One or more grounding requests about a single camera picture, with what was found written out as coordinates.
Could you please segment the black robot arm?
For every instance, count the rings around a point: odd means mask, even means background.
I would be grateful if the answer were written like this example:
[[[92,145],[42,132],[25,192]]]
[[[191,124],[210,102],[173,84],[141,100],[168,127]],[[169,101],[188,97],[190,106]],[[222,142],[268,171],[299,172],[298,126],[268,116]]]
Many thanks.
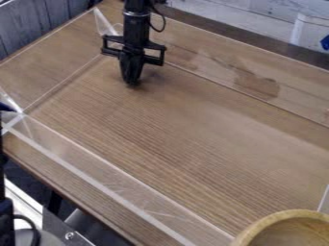
[[[145,64],[161,66],[167,48],[148,38],[149,30],[160,33],[160,29],[151,24],[151,13],[164,15],[155,8],[160,0],[124,0],[123,1],[123,35],[103,35],[101,54],[116,57],[119,60],[120,76],[129,86],[140,83],[140,76]]]

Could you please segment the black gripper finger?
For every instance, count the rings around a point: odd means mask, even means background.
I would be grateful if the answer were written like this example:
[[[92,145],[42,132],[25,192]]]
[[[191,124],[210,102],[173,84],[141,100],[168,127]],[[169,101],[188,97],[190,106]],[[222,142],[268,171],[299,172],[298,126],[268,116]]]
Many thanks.
[[[124,52],[121,52],[119,55],[119,67],[120,67],[121,79],[129,85],[131,84],[131,59],[129,59],[129,55]]]
[[[131,59],[131,85],[135,86],[139,83],[144,66],[144,54],[135,55]]]

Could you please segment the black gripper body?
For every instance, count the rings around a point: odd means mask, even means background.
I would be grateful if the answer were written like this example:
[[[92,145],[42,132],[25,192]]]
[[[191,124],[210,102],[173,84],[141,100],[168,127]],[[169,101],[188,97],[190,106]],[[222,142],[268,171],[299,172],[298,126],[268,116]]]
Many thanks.
[[[103,47],[100,49],[101,54],[112,57],[120,58],[123,53],[128,53],[131,55],[140,55],[143,57],[144,63],[161,66],[164,63],[164,53],[167,48],[164,45],[153,43],[152,41],[147,41],[147,43],[141,46],[133,46],[132,44],[125,44],[123,41],[123,36],[108,36],[103,35]],[[108,43],[121,44],[123,47],[120,49],[113,48],[108,45]],[[159,56],[151,56],[145,54],[145,50],[152,50],[159,52]]]

